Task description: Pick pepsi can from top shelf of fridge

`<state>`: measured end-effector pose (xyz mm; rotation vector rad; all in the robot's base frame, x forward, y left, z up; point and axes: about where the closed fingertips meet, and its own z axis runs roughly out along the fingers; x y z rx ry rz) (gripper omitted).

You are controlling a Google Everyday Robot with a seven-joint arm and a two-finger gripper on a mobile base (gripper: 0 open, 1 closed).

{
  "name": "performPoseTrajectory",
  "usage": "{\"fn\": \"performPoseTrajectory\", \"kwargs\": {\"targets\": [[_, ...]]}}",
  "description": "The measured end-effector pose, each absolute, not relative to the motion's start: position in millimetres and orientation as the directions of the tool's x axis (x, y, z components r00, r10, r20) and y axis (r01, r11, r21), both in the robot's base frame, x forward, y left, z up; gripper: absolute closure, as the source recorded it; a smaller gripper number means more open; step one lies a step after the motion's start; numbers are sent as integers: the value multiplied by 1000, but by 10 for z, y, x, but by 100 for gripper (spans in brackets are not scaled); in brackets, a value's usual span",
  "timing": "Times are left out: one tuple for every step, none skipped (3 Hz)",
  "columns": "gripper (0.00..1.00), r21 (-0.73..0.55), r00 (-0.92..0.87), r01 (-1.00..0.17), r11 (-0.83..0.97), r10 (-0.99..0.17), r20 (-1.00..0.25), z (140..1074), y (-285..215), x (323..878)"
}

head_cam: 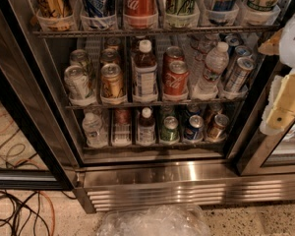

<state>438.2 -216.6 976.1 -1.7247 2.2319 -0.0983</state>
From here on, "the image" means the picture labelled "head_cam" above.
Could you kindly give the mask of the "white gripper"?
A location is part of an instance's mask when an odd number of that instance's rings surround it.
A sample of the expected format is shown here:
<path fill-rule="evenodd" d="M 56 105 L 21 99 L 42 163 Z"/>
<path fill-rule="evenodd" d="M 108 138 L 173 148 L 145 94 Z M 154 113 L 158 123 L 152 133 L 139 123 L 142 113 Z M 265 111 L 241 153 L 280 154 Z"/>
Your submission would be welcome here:
<path fill-rule="evenodd" d="M 295 120 L 295 14 L 258 48 L 264 55 L 278 55 L 280 62 L 291 68 L 284 77 L 275 76 L 269 91 L 260 131 L 268 136 L 283 132 Z"/>

